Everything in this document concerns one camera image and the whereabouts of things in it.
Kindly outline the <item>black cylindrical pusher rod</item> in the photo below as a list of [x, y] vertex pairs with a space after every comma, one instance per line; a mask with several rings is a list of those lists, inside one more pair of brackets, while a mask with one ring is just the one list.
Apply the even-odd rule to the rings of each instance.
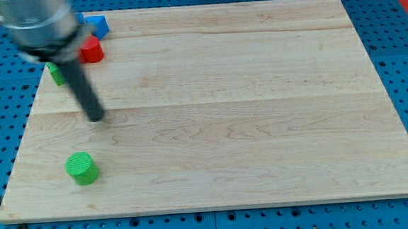
[[57, 63], [57, 66], [87, 118], [92, 122], [100, 121], [105, 112], [78, 60]]

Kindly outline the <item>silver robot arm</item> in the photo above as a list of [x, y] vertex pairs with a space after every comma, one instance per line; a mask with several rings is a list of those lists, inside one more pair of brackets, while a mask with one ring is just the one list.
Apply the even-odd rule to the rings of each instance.
[[57, 65], [90, 121], [104, 117], [79, 59], [91, 29], [80, 24], [67, 0], [0, 0], [0, 23], [27, 61]]

